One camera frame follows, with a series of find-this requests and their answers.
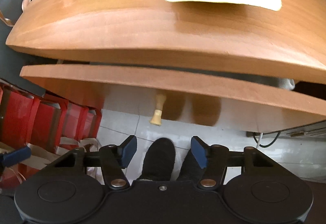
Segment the white cloth in drawer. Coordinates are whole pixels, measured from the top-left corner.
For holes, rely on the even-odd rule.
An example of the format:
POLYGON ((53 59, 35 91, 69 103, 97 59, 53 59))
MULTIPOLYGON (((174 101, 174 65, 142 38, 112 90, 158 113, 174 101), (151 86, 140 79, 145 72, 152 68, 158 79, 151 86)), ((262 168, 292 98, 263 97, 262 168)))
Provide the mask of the white cloth in drawer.
POLYGON ((241 81, 258 83, 286 90, 294 90, 295 88, 294 80, 290 78, 266 77, 251 74, 230 74, 228 77, 241 81))

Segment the wooden nightstand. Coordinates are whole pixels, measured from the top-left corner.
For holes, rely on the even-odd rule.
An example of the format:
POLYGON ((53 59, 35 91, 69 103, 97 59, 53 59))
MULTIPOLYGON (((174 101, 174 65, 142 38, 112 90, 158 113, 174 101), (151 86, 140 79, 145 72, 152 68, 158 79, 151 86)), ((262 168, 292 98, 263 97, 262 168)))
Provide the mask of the wooden nightstand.
POLYGON ((279 11, 165 0, 32 0, 7 41, 47 58, 325 82, 325 0, 279 11))

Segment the red gift bag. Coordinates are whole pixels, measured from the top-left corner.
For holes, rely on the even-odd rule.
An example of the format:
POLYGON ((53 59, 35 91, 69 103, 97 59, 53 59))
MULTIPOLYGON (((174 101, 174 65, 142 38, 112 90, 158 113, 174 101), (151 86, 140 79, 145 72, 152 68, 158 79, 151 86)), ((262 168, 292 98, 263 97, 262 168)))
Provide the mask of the red gift bag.
POLYGON ((18 149, 32 134, 40 98, 1 86, 1 142, 18 149))
POLYGON ((96 138, 102 113, 99 109, 78 105, 53 95, 34 98, 31 131, 26 141, 42 149, 59 153, 96 138))

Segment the right black shoe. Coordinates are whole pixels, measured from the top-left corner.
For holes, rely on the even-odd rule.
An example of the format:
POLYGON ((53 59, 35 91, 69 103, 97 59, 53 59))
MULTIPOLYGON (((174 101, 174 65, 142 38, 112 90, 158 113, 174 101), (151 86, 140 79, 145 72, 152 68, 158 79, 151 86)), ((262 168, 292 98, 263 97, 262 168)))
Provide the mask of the right black shoe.
POLYGON ((189 150, 182 163, 177 181, 192 181, 197 184, 203 174, 204 169, 199 166, 192 151, 189 150))

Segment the wooden drawer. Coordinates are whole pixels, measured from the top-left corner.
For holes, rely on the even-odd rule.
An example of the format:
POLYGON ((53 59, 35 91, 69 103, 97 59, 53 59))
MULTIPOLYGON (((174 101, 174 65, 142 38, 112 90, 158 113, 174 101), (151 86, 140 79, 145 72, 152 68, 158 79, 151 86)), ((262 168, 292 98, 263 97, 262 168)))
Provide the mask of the wooden drawer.
POLYGON ((163 121, 272 132, 325 120, 325 101, 237 79, 155 68, 47 64, 20 75, 76 104, 163 121))

